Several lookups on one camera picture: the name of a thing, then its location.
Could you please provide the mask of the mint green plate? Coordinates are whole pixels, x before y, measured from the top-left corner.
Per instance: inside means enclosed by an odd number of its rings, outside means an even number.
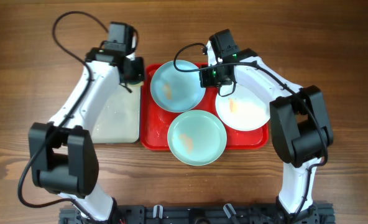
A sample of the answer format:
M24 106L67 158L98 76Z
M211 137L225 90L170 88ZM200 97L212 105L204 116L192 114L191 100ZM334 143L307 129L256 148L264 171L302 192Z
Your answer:
M171 153L191 166L205 166L217 160L227 141L227 132L220 119L203 110L190 110L178 115L167 133Z

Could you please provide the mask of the light blue plate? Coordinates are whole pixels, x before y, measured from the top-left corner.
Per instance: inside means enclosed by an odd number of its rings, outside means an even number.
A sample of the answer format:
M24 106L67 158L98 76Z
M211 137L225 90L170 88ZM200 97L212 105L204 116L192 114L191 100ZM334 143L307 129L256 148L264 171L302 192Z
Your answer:
M198 72L180 72L173 61L160 66L152 75L150 92L155 103L163 110L182 113L196 107L206 89L200 86Z

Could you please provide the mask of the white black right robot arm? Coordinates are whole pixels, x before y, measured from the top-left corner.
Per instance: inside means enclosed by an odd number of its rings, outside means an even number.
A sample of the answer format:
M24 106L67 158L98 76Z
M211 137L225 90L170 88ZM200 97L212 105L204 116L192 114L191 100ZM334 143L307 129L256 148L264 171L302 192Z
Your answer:
M203 52L208 65L200 70L202 87L240 85L269 105L272 144L283 161L278 202L290 218L304 215L313 204L315 172L327 163L333 143L321 90L284 79L253 50L240 50L228 29L212 35Z

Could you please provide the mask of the white plate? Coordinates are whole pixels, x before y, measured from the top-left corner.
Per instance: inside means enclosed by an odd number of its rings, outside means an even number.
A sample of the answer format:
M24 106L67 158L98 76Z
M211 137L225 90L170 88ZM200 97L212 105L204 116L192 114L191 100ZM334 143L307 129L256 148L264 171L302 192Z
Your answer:
M233 85L220 89L222 95L229 96L216 95L215 107L221 121L238 131L253 131L265 125L270 119L269 106L239 84L234 93L232 88Z

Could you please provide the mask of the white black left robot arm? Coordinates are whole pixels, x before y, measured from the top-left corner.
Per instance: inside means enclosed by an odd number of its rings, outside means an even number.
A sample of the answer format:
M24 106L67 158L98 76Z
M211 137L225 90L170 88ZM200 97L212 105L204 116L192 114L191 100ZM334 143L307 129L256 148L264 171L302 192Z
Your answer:
M63 107L47 123L29 130L30 161L24 174L32 173L35 186L70 202L88 223L125 223L114 198L98 185L99 162L91 132L105 102L119 88L144 80L144 60L136 57L138 32L112 22L108 39L91 49L80 81Z

